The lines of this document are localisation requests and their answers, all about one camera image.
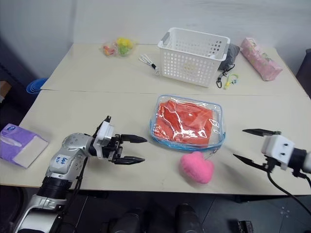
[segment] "red cloth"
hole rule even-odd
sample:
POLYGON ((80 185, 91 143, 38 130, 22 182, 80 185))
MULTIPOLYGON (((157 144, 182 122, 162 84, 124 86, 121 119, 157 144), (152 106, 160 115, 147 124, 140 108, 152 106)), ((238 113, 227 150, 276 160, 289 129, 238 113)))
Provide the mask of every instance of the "red cloth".
POLYGON ((154 135, 169 141, 206 145, 211 134, 213 111, 194 103, 160 103, 154 135))

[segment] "pink fuzzy heart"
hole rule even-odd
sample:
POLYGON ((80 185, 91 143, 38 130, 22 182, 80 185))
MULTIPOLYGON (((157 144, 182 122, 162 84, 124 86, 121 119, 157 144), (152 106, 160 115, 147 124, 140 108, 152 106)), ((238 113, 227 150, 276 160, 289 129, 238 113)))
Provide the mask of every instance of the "pink fuzzy heart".
POLYGON ((208 183, 212 179, 214 164, 205 160, 203 153, 195 151, 185 154, 180 160, 184 172, 199 183, 208 183))

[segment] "purple tissue box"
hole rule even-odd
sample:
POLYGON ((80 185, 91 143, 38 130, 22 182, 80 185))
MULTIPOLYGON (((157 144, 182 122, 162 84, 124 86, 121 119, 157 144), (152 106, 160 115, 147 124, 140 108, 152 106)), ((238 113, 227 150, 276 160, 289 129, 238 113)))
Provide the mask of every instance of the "purple tissue box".
POLYGON ((7 124, 0 132, 0 158, 28 168, 48 142, 17 125, 7 124))

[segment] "white table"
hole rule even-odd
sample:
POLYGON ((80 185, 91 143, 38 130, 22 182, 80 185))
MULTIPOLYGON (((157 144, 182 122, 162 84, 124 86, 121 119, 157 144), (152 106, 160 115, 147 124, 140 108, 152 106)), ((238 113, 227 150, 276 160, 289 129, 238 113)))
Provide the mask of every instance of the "white table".
POLYGON ((160 66, 159 48, 137 46, 129 57, 106 57, 100 44, 74 44, 42 89, 67 91, 101 91, 118 93, 200 94, 200 95, 265 95, 307 96, 305 91, 274 48, 267 53, 283 71, 273 82, 264 82, 240 53, 231 73, 238 74, 239 83, 223 90, 216 86, 217 76, 209 88, 159 77, 154 70, 138 60, 142 53, 160 66))
MULTIPOLYGON (((133 133, 149 140, 142 144, 124 143, 123 147, 123 156, 138 156, 146 161, 118 166, 91 158, 86 166, 83 189, 279 195, 282 193, 270 184, 264 172, 243 164, 232 155, 235 152, 257 163, 264 162, 260 153, 263 138, 243 133, 242 129, 280 130, 296 142, 298 148, 311 150, 311 104, 308 97, 184 95, 219 103, 225 112, 226 140, 210 158, 215 164, 213 179, 209 184, 197 184, 179 171, 183 152, 161 147, 150 139, 149 119, 157 96, 42 91, 21 127, 40 134, 50 144, 28 169, 1 160, 1 183, 40 186, 50 158, 58 151, 62 140, 74 132, 93 134, 107 114, 112 116, 116 133, 133 133)), ((307 182, 293 177, 289 170, 276 168, 272 176, 294 194, 311 193, 307 182)))
MULTIPOLYGON (((107 58, 99 48, 100 45, 73 45, 43 86, 21 127, 40 134, 50 144, 28 169, 0 160, 1 184, 41 186, 62 140, 74 132, 93 134, 107 115, 112 116, 116 133, 148 138, 148 143, 125 143, 123 150, 123 156, 138 156, 146 161, 117 166, 92 158, 85 170, 83 189, 279 195, 283 193, 270 184, 264 172, 232 155, 234 152, 257 163, 264 162, 260 153, 263 138, 242 130, 280 130, 297 148, 311 150, 310 98, 275 49, 267 51, 284 68, 276 80, 262 81, 239 55, 233 71, 239 75, 239 83, 223 90, 213 83, 205 88, 155 76, 150 67, 138 60, 138 55, 146 53, 159 64, 156 46, 137 46, 130 57, 122 59, 107 58), (150 139, 149 120, 158 95, 164 93, 223 107, 226 139, 210 158, 215 173, 209 184, 195 183, 180 172, 183 152, 164 148, 150 139)), ((293 194, 311 193, 307 182, 293 177, 289 169, 276 168, 272 176, 293 194)))

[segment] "yellow candy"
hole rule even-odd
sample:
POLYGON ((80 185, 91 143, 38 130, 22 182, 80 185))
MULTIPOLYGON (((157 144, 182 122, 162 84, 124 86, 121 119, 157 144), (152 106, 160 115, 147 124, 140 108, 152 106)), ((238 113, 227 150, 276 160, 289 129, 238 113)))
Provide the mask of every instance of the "yellow candy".
POLYGON ((131 42, 131 40, 126 39, 124 37, 119 37, 116 42, 117 42, 118 46, 125 46, 129 49, 133 48, 133 43, 131 42))

